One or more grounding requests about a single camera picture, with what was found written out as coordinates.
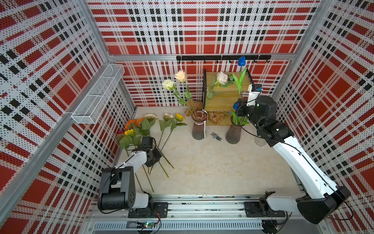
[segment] marble surface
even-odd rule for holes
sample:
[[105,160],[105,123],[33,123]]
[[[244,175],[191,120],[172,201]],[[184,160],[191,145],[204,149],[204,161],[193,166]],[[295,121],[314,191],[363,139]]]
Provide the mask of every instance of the marble surface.
[[[172,132],[162,150],[165,157],[160,160],[169,175],[166,176],[157,163],[149,176],[154,192],[141,167],[137,171],[142,189],[154,194],[264,194],[265,191],[284,193],[298,192],[298,186],[286,161],[268,145],[258,146],[254,136],[242,131],[241,140],[232,145],[225,140],[229,127],[207,126],[207,138],[195,140],[192,137],[193,120],[184,115],[185,107],[139,107],[135,118],[153,113],[159,118],[167,112],[182,114],[187,126],[178,126]],[[255,133],[255,128],[246,125],[245,129]],[[215,132],[222,138],[214,139],[210,134]],[[163,146],[170,128],[164,131],[161,140]],[[157,143],[161,137],[158,121],[151,127],[151,136]],[[123,150],[118,163],[128,158]]]

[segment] vase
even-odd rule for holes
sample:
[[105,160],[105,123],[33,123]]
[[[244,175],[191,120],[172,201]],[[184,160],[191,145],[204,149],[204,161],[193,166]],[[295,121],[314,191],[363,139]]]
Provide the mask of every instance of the vase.
[[226,141],[230,144],[236,144],[240,141],[242,135],[242,127],[233,123],[233,117],[231,117],[231,126],[226,133]]
[[192,136],[196,140],[201,140],[205,138],[205,121],[208,118],[208,114],[203,110],[197,110],[195,113],[196,116],[191,116],[195,121],[192,128]]

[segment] stuffed toy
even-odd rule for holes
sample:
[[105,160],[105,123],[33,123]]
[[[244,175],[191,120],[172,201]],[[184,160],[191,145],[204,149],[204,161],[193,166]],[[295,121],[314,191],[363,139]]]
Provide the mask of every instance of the stuffed toy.
[[187,101],[187,109],[184,111],[185,115],[191,116],[192,115],[191,112],[193,112],[193,109],[202,110],[203,109],[203,103],[200,102],[200,101],[195,101],[195,100],[189,99]]
[[226,112],[223,111],[208,111],[208,120],[211,121],[212,124],[218,125],[225,114]]

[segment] plaid wall panel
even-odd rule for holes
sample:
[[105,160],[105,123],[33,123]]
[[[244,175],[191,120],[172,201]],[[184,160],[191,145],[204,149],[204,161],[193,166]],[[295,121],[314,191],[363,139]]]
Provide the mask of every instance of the plaid wall panel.
[[[240,66],[237,61],[131,61],[118,62],[125,69],[123,79],[130,91],[136,106],[178,106],[180,105],[174,95],[162,89],[165,79],[174,79],[174,74],[179,70],[187,73],[188,86],[193,99],[202,100],[203,96],[203,73],[207,72],[239,72]],[[247,61],[254,82],[263,85],[263,94],[271,95],[278,84],[288,60]],[[176,84],[179,90],[184,92],[184,87]]]
[[320,1],[87,2],[115,55],[293,53]]
[[[278,117],[338,185],[354,210],[339,233],[374,227],[374,2],[335,0],[277,100]],[[347,218],[345,205],[335,218]]]
[[0,192],[103,64],[74,1],[0,3]]
[[73,124],[0,233],[78,234],[97,199],[101,170],[112,166],[119,150],[116,132],[130,115],[117,87],[97,124]]

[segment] wire mesh basket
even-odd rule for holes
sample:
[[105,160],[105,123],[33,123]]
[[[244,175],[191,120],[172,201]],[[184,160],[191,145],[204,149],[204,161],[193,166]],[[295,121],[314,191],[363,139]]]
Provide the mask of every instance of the wire mesh basket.
[[78,124],[96,124],[110,96],[125,73],[120,64],[109,64],[75,110],[72,118]]

